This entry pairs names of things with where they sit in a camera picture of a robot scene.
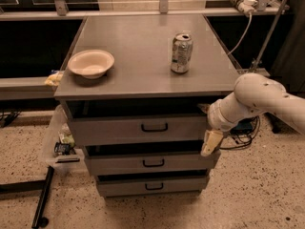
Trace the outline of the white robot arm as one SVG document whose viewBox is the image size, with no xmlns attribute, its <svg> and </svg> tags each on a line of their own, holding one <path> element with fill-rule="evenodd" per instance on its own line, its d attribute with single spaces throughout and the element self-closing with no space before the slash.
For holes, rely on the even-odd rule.
<svg viewBox="0 0 305 229">
<path fill-rule="evenodd" d="M 198 108 L 207 115 L 210 125 L 204 135 L 202 156 L 209 156 L 239 121 L 264 113 L 305 134 L 305 99 L 288 94 L 282 84 L 257 73 L 240 75 L 229 95 L 211 105 L 199 104 Z"/>
</svg>

